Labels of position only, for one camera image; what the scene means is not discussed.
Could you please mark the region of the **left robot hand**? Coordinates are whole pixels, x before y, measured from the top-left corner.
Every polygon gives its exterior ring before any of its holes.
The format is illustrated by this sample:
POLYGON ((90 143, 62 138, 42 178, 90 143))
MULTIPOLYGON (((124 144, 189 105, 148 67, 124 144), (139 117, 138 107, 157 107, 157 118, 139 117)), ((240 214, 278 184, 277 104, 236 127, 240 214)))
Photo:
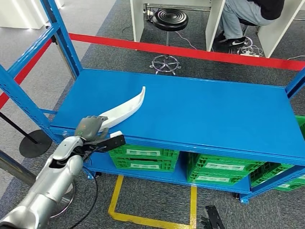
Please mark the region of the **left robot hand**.
POLYGON ((109 129, 104 128, 100 130, 100 128, 106 120, 108 120, 107 116, 87 116, 82 118, 74 132, 74 135, 81 137, 86 142, 105 139, 109 129))

